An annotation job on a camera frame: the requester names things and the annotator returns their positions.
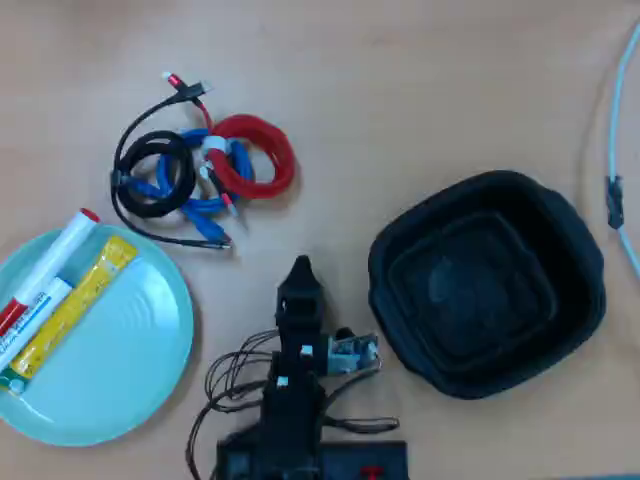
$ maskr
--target wooden table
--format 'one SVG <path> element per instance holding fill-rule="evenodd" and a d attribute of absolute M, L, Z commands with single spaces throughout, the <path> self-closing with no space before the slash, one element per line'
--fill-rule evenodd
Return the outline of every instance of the wooden table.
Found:
<path fill-rule="evenodd" d="M 606 227 L 612 67 L 640 5 L 609 0 L 5 0 L 0 5 L 0 257 L 78 206 L 118 223 L 107 182 L 122 129 L 170 93 L 159 73 L 207 78 L 218 118 L 282 127 L 301 174 L 286 199 L 224 226 L 233 260 L 168 247 L 192 289 L 197 337 L 177 391 L 141 428 L 106 445 L 40 445 L 0 424 L 3 478 L 190 478 L 184 446 L 205 403 L 208 364 L 273 324 L 275 289 L 308 253 L 332 316 L 376 329 L 367 254 L 398 214 L 451 183 L 511 168 L 565 194 L 606 258 L 603 326 L 547 373 L 501 395 L 453 400 L 385 370 L 336 411 L 398 415 L 413 479 L 527 479 L 640 471 L 638 289 Z M 182 128 L 174 107 L 149 122 Z M 640 59 L 620 140 L 627 225 L 640 244 Z M 251 421 L 212 416 L 197 461 Z"/>

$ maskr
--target cable tie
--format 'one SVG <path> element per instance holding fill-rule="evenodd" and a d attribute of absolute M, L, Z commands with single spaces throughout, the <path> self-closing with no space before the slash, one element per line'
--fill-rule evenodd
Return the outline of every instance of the cable tie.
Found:
<path fill-rule="evenodd" d="M 220 150 L 225 155 L 229 155 L 229 142 L 224 137 L 209 135 L 202 141 L 202 153 L 206 156 L 209 150 Z"/>

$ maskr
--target toothpaste tube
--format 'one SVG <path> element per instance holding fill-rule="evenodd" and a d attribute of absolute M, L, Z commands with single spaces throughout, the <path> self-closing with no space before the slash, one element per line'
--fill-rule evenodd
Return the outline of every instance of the toothpaste tube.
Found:
<path fill-rule="evenodd" d="M 4 370 L 29 343 L 69 292 L 71 292 L 71 285 L 55 277 L 36 297 L 33 306 L 0 339 L 0 371 Z"/>
<path fill-rule="evenodd" d="M 73 252 L 87 239 L 100 218 L 86 208 L 81 209 L 51 244 L 20 284 L 13 298 L 0 312 L 0 337 L 22 316 L 36 296 L 53 280 Z"/>
<path fill-rule="evenodd" d="M 60 305 L 38 334 L 0 372 L 0 387 L 20 395 L 62 339 L 82 318 L 116 275 L 135 258 L 138 251 L 122 238 L 112 236 L 96 264 Z"/>

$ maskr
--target plate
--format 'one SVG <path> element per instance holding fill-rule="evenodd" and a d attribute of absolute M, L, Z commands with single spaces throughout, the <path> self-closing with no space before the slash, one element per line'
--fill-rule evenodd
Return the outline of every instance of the plate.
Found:
<path fill-rule="evenodd" d="M 1 305 L 59 232 L 31 240 L 0 267 Z M 125 434 L 169 397 L 189 359 L 189 291 L 175 264 L 149 240 L 100 225 L 59 276 L 78 284 L 114 234 L 135 246 L 138 256 L 69 332 L 20 398 L 0 391 L 0 417 L 35 440 L 81 447 Z"/>

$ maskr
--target cable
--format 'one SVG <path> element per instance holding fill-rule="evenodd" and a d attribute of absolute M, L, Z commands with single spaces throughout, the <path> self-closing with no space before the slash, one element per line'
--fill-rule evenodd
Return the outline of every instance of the cable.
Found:
<path fill-rule="evenodd" d="M 230 245 L 226 242 L 211 240 L 188 240 L 165 237 L 149 233 L 131 222 L 122 212 L 120 203 L 134 215 L 141 218 L 156 218 L 164 216 L 185 204 L 195 188 L 195 170 L 193 156 L 186 142 L 170 131 L 157 131 L 143 135 L 133 142 L 123 155 L 124 145 L 131 133 L 147 118 L 159 110 L 183 102 L 194 102 L 205 89 L 201 83 L 186 87 L 173 96 L 161 101 L 140 114 L 124 131 L 118 141 L 114 153 L 113 171 L 111 173 L 111 204 L 120 220 L 134 232 L 159 242 L 201 247 L 212 249 L 226 249 Z M 144 158 L 154 154 L 168 155 L 178 162 L 180 172 L 171 192 L 162 198 L 154 198 L 152 202 L 136 199 L 130 191 L 128 182 L 133 179 L 132 170 Z"/>
<path fill-rule="evenodd" d="M 195 149 L 202 145 L 203 140 L 208 134 L 209 131 L 207 129 L 200 128 L 189 130 L 180 136 L 190 149 Z M 230 146 L 233 168 L 236 169 L 241 177 L 246 179 L 253 178 L 253 167 L 251 166 L 249 154 L 244 145 L 239 141 L 233 141 Z M 169 195 L 174 188 L 171 180 L 171 167 L 171 158 L 169 158 L 168 155 L 162 155 L 158 160 L 155 171 L 156 181 L 158 183 L 157 187 L 137 178 L 131 178 L 127 186 L 136 193 L 146 197 L 164 198 Z M 231 194 L 229 202 L 233 202 L 238 198 L 237 195 Z M 231 243 L 231 239 L 224 229 L 215 221 L 208 218 L 209 215 L 220 213 L 226 208 L 228 207 L 221 196 L 208 200 L 189 198 L 186 203 L 180 206 L 182 213 L 193 223 L 202 236 L 214 243 Z"/>
<path fill-rule="evenodd" d="M 396 417 L 333 418 L 326 415 L 324 426 L 339 428 L 358 435 L 377 435 L 399 428 L 400 420 Z"/>
<path fill-rule="evenodd" d="M 189 433 L 187 447 L 185 449 L 185 459 L 189 471 L 195 480 L 201 480 L 200 473 L 195 464 L 195 444 L 200 431 L 200 427 L 204 419 L 211 411 L 221 413 L 235 413 L 249 408 L 259 407 L 262 399 L 245 400 L 246 397 L 258 390 L 264 389 L 267 380 L 257 380 L 238 384 L 238 377 L 249 365 L 270 365 L 273 352 L 258 350 L 259 347 L 268 341 L 278 337 L 278 330 L 267 330 L 264 332 L 251 335 L 243 343 L 240 349 L 230 352 L 217 358 L 207 370 L 204 381 L 204 391 L 208 402 L 198 413 L 194 424 Z M 222 373 L 218 372 L 222 366 L 228 362 L 228 366 Z M 347 390 L 356 384 L 371 378 L 380 371 L 382 363 L 378 360 L 376 366 L 369 370 L 364 370 L 358 375 L 353 376 L 337 389 L 335 389 L 327 398 L 318 415 L 316 428 L 318 429 L 318 438 L 322 427 L 339 428 L 351 433 L 361 435 L 374 435 L 378 433 L 389 432 L 399 427 L 400 422 L 395 417 L 378 417 L 378 418 L 334 418 L 327 415 L 329 407 Z M 224 389 L 216 394 L 218 387 L 224 383 Z M 216 478 L 217 472 L 214 470 L 212 478 Z"/>
<path fill-rule="evenodd" d="M 607 185 L 607 208 L 609 210 L 609 226 L 618 231 L 620 236 L 620 242 L 622 247 L 629 258 L 629 262 L 633 267 L 633 270 L 640 279 L 640 261 L 633 249 L 631 240 L 624 228 L 624 212 L 622 206 L 622 177 L 617 173 L 617 140 L 618 129 L 620 123 L 620 105 L 622 100 L 622 90 L 624 87 L 624 78 L 627 71 L 627 67 L 633 54 L 640 41 L 640 24 L 636 25 L 629 43 L 625 48 L 620 63 L 618 64 L 618 71 L 616 76 L 615 90 L 613 94 L 613 100 L 611 105 L 611 122 L 609 124 L 609 149 L 608 149 L 608 163 L 609 163 L 609 177 Z"/>
<path fill-rule="evenodd" d="M 215 125 L 211 135 L 222 138 L 246 138 L 263 150 L 273 163 L 275 174 L 269 183 L 242 178 L 229 164 L 224 152 L 211 149 L 207 154 L 220 181 L 245 198 L 271 198 L 291 184 L 295 174 L 295 155 L 287 136 L 278 127 L 252 115 L 233 115 Z"/>
<path fill-rule="evenodd" d="M 224 230 L 215 222 L 199 214 L 216 213 L 223 205 L 234 217 L 237 217 L 238 212 L 234 201 L 238 195 L 252 199 L 271 198 L 282 193 L 291 184 L 295 174 L 293 149 L 280 129 L 258 117 L 234 115 L 215 125 L 207 108 L 199 99 L 207 91 L 202 83 L 187 85 L 172 73 L 165 73 L 164 77 L 176 89 L 176 93 L 139 115 L 120 138 L 114 154 L 111 175 L 111 203 L 125 225 L 152 240 L 192 247 L 231 248 L 231 239 Z M 169 131 L 151 132 L 133 142 L 122 155 L 127 139 L 145 119 L 162 108 L 183 102 L 193 103 L 202 112 L 208 135 L 202 135 L 200 143 L 205 139 L 213 141 L 206 144 L 208 148 L 206 158 L 207 174 L 220 197 L 216 203 L 191 199 L 196 175 L 193 156 L 185 138 Z M 246 150 L 240 142 L 230 141 L 232 138 L 245 138 L 265 151 L 275 169 L 272 181 L 258 183 L 254 180 Z M 230 163 L 227 158 L 228 149 L 236 158 L 233 163 Z M 142 182 L 132 175 L 132 170 L 138 163 L 155 154 L 162 155 L 156 169 L 159 188 Z M 170 175 L 172 168 L 168 160 L 176 162 L 179 166 L 179 175 L 175 181 Z M 142 194 L 145 198 L 139 199 L 133 193 Z M 181 209 L 206 240 L 183 240 L 149 233 L 131 222 L 122 212 L 120 204 L 140 218 L 162 217 Z"/>
<path fill-rule="evenodd" d="M 263 389 L 267 380 L 259 380 L 237 384 L 238 377 L 243 369 L 248 365 L 271 364 L 272 353 L 258 350 L 258 347 L 267 341 L 278 336 L 277 330 L 267 330 L 247 338 L 241 348 L 235 352 L 230 352 L 217 358 L 207 370 L 204 381 L 204 391 L 208 402 L 196 417 L 185 450 L 187 466 L 195 480 L 201 480 L 200 473 L 195 464 L 195 442 L 202 426 L 202 422 L 209 412 L 216 411 L 222 413 L 240 412 L 249 408 L 260 406 L 261 400 L 248 400 L 240 404 L 223 404 L 223 400 L 237 402 L 243 400 L 252 392 Z M 220 375 L 216 375 L 222 365 L 230 362 L 229 366 Z M 224 390 L 215 394 L 218 386 L 224 381 Z"/>

